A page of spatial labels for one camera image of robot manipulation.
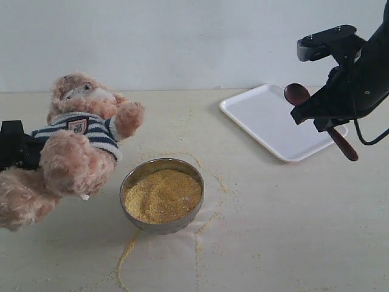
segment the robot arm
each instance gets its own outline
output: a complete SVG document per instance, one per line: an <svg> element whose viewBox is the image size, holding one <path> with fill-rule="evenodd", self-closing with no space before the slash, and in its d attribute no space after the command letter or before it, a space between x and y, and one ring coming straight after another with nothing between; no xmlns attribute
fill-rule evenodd
<svg viewBox="0 0 389 292"><path fill-rule="evenodd" d="M355 27L344 25L298 40L300 61L316 61L331 55L339 65L331 70L326 84L312 97L302 85L294 83L286 87L285 98L295 106L291 116L297 125L313 119L318 132L334 133L334 127L353 120L360 141L373 145L388 135L389 129L367 142L360 132L358 119L374 111L389 94L389 0L383 23L368 41L355 33Z"/></svg>

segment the striped shirt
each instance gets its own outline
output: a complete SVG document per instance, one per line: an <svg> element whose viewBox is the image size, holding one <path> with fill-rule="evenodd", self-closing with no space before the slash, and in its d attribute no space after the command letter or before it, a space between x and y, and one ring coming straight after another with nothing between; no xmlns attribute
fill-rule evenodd
<svg viewBox="0 0 389 292"><path fill-rule="evenodd" d="M84 134L91 146L107 151L116 161L122 159L122 152L117 145L120 136L115 126L115 117L104 120L98 115L82 112L60 114L51 125L32 131L30 136L45 142L58 130L73 130Z"/></svg>

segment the teddy bear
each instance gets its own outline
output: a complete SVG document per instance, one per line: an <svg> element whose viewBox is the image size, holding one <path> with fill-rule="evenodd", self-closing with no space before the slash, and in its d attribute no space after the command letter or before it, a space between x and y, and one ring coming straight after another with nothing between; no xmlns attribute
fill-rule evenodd
<svg viewBox="0 0 389 292"><path fill-rule="evenodd" d="M122 159L120 141L135 135L144 107L84 73L59 78L47 125L29 133L44 142L39 167L0 172L0 227L37 223L67 196L88 199Z"/></svg>

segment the teddy bear head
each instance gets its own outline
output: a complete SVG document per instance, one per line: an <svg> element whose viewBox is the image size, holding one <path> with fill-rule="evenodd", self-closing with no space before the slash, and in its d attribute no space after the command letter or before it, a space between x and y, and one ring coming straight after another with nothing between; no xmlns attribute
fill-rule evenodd
<svg viewBox="0 0 389 292"><path fill-rule="evenodd" d="M74 111L96 114L108 119L127 101L121 94L112 92L84 73L66 75L54 84L47 123L50 125L53 118L59 114Z"/></svg>

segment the bowl rim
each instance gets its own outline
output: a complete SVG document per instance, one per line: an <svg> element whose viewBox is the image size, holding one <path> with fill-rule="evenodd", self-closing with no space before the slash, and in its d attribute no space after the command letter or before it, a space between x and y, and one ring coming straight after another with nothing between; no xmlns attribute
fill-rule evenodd
<svg viewBox="0 0 389 292"><path fill-rule="evenodd" d="M156 162L156 161L163 161L163 160L168 160L168 161L176 161L176 162L179 162L179 163L183 163L183 164L186 164L188 165L189 167L191 167L196 173L197 175L199 176L200 178L200 181L201 181L201 199L199 201L199 203L196 205L196 207L190 211L188 214L186 214L185 216L181 217L180 219L176 220L176 221L171 221L171 222L166 222L166 223L149 223L149 222L144 222L144 221L140 221L139 219L135 218L130 212L128 212L126 206L124 206L123 204L123 201L122 201L122 197L124 196L123 194L123 188L127 182L127 179L135 172L137 171L138 169L140 169L141 167L149 164L149 163L153 163L153 162ZM140 224L145 224L145 225L149 225L149 226L169 226L169 225L172 225L172 224L176 224L180 221L184 221L187 217L189 217L190 215L193 214L193 212L199 212L199 210L197 210L197 208L203 204L204 202L204 189L205 189L205 186L204 186L204 179L200 173L200 171L197 169L197 167L195 167L193 164L185 161L185 160L182 160L182 159L178 159L178 158L154 158L154 159L150 159L148 161L145 161L145 162L142 162L141 164L135 166L129 173L127 173L127 175L125 176L125 178L123 179L122 181L122 184L120 185L120 192L119 192L119 201L120 201L120 204L122 205L122 209L124 210L124 212L129 215L131 217L132 220L135 220L136 222L140 223Z"/></svg>

